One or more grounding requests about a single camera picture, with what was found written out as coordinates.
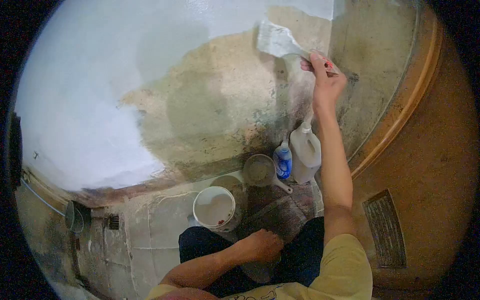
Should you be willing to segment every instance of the blue label bottle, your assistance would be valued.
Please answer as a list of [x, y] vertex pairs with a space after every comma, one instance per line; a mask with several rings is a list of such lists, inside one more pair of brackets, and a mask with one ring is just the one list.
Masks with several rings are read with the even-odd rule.
[[273, 163], [275, 164], [276, 176], [278, 179], [287, 179], [292, 172], [292, 152], [288, 147], [288, 141], [283, 141], [273, 152]]

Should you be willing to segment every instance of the door vent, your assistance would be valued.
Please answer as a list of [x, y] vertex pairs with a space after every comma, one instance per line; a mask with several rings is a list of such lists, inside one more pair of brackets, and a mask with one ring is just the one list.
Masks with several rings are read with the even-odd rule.
[[380, 268], [407, 267], [402, 230], [392, 196], [384, 190], [363, 203]]
[[108, 228], [110, 230], [119, 230], [119, 228], [120, 228], [119, 215], [110, 215], [108, 217]]

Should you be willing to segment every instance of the dark pants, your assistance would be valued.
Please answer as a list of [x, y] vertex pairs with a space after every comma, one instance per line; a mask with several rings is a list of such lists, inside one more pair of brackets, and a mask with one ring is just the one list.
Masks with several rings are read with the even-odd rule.
[[[204, 227], [190, 227], [179, 237], [180, 262], [222, 251], [232, 245]], [[276, 274], [266, 284], [257, 283], [235, 267], [204, 290], [219, 298], [246, 292], [263, 285], [298, 282], [309, 286], [320, 273], [324, 251], [324, 218], [308, 221], [295, 239], [285, 245]]]

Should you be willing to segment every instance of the white bucket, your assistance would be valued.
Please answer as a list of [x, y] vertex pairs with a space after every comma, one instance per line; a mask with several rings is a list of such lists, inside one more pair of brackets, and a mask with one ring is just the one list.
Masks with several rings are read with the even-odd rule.
[[211, 231], [230, 232], [239, 224], [241, 210], [229, 190], [221, 186], [211, 186], [195, 198], [193, 216], [200, 225]]

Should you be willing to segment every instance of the paint bucket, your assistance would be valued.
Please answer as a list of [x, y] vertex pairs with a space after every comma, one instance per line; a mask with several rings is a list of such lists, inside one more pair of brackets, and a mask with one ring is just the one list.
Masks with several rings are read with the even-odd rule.
[[229, 190], [211, 186], [201, 191], [193, 201], [193, 216], [211, 231], [230, 232], [241, 220], [241, 209]]
[[90, 226], [91, 209], [85, 205], [68, 201], [65, 209], [65, 224], [70, 231], [81, 233], [85, 228]]

